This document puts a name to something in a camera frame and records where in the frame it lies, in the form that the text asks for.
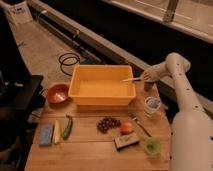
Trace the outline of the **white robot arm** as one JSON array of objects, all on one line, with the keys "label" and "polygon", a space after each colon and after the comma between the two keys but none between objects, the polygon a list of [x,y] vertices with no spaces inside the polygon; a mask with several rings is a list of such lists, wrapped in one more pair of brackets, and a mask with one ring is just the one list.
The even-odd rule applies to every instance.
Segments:
[{"label": "white robot arm", "polygon": [[172,122],[170,171],[213,171],[213,120],[193,90],[186,72],[190,62],[178,53],[152,65],[142,73],[145,82],[156,82],[170,75],[179,112]]}]

